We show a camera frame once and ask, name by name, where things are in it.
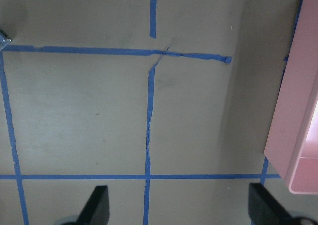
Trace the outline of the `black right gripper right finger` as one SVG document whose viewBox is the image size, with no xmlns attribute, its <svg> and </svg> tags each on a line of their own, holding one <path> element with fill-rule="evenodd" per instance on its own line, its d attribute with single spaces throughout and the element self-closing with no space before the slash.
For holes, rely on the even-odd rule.
<svg viewBox="0 0 318 225">
<path fill-rule="evenodd" d="M 261 183 L 249 184 L 248 214 L 254 225 L 298 224 Z"/>
</svg>

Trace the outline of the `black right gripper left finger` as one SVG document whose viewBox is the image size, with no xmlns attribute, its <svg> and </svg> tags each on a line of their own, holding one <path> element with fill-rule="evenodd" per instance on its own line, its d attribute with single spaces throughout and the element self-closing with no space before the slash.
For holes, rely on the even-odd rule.
<svg viewBox="0 0 318 225">
<path fill-rule="evenodd" d="M 96 186 L 80 213 L 78 225 L 107 225 L 110 218 L 108 186 Z"/>
</svg>

